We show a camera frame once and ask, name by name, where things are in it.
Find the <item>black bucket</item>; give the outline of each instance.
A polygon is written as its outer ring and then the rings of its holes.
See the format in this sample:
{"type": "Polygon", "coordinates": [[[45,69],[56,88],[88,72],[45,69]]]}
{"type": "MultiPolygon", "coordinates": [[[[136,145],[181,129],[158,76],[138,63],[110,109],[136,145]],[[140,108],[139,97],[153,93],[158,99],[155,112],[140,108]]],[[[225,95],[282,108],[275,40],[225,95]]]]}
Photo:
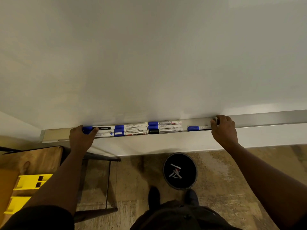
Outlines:
{"type": "Polygon", "coordinates": [[[172,188],[178,190],[189,189],[195,184],[197,180],[196,164],[191,157],[184,153],[173,153],[164,162],[163,176],[166,182],[172,188]],[[176,169],[181,178],[179,178],[178,175],[174,173],[174,170],[176,169]]]}

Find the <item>person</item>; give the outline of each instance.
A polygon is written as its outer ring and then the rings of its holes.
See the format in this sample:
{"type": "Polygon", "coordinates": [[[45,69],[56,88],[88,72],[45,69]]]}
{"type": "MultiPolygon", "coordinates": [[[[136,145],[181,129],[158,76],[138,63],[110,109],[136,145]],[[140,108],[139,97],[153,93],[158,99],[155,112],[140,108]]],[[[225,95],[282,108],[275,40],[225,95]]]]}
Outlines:
{"type": "MultiPolygon", "coordinates": [[[[220,124],[211,121],[213,138],[232,156],[248,185],[280,229],[307,229],[307,186],[273,168],[249,153],[239,143],[235,122],[218,115],[220,124]]],[[[71,153],[55,174],[33,195],[24,207],[3,226],[8,229],[74,229],[81,163],[98,129],[89,135],[82,126],[70,132],[71,153]]],[[[184,203],[173,200],[160,205],[160,194],[152,187],[149,210],[131,227],[137,229],[238,229],[218,213],[199,206],[193,190],[184,203]]]]}

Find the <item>shoe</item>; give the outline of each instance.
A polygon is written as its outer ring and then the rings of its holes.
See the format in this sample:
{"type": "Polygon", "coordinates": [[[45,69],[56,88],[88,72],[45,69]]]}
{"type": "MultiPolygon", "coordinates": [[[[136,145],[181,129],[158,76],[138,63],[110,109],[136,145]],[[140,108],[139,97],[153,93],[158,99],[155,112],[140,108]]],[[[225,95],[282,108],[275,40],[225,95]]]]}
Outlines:
{"type": "Polygon", "coordinates": [[[150,210],[157,209],[160,206],[160,192],[155,186],[152,186],[149,190],[148,206],[150,210]]]}
{"type": "Polygon", "coordinates": [[[185,204],[198,206],[197,194],[194,190],[188,189],[185,193],[185,204]]]}

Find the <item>brown floor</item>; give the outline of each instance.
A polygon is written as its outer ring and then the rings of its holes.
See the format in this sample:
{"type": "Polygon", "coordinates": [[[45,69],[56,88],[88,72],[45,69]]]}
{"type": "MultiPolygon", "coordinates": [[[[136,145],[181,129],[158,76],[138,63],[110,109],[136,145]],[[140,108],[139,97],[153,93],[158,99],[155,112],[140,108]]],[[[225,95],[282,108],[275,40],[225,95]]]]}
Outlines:
{"type": "MultiPolygon", "coordinates": [[[[307,185],[307,145],[249,149],[275,168],[307,185]]],[[[252,193],[233,159],[225,151],[189,153],[197,164],[193,187],[200,205],[218,212],[231,225],[242,229],[278,229],[252,193]]],[[[149,185],[158,187],[161,203],[182,200],[183,191],[171,188],[162,175],[168,154],[133,156],[112,162],[109,202],[116,213],[75,225],[75,229],[129,229],[147,209],[149,185]]],[[[108,162],[89,161],[78,210],[105,207],[108,162]]]]}

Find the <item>person's left hand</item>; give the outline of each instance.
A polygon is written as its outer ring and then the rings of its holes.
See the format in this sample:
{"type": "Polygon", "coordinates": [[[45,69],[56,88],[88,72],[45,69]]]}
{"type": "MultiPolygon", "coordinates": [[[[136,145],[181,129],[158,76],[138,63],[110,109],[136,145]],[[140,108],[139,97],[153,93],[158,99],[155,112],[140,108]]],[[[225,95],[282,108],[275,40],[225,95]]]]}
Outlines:
{"type": "Polygon", "coordinates": [[[94,128],[90,134],[86,135],[82,132],[83,125],[70,130],[69,141],[72,151],[80,151],[86,153],[94,141],[94,137],[98,132],[98,128],[94,128]]]}

